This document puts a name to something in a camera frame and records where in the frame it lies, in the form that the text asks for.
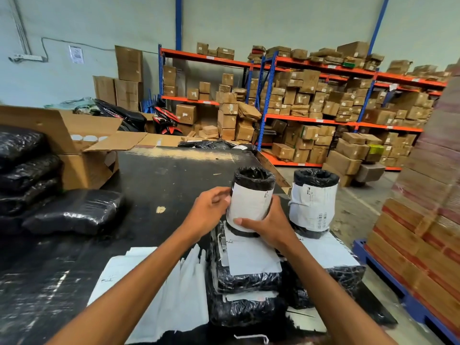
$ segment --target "table surface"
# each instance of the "table surface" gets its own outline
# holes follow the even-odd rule
[[[159,246],[181,224],[200,192],[229,186],[238,167],[260,166],[251,152],[241,150],[135,148],[119,153],[119,159],[120,171],[103,189],[123,192],[128,205],[111,232],[98,237],[0,237],[0,344],[46,342],[86,307],[112,256],[124,255],[130,247]],[[274,193],[283,194],[278,186]],[[157,207],[166,210],[157,214]],[[206,248],[207,237],[199,244]],[[395,324],[364,284],[358,303],[379,324]],[[233,334],[255,333],[271,340],[307,334],[288,320],[277,320],[276,325],[223,330],[204,325],[191,332],[167,332],[158,343],[230,344]]]

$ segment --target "person's left hand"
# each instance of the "person's left hand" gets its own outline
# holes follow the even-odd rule
[[[204,191],[195,199],[180,229],[192,235],[194,242],[198,242],[217,225],[229,205],[230,188],[217,186]]]

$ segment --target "hand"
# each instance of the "hand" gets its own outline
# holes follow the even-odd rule
[[[180,226],[195,242],[210,232],[227,211],[230,204],[230,188],[217,186],[204,191],[195,199],[192,209]]]
[[[273,195],[271,198],[270,211],[264,220],[257,221],[247,218],[235,218],[234,223],[246,229],[257,232],[265,242],[278,249],[285,255],[286,248],[293,243],[299,242],[294,230],[292,229],[283,209],[279,196]]]

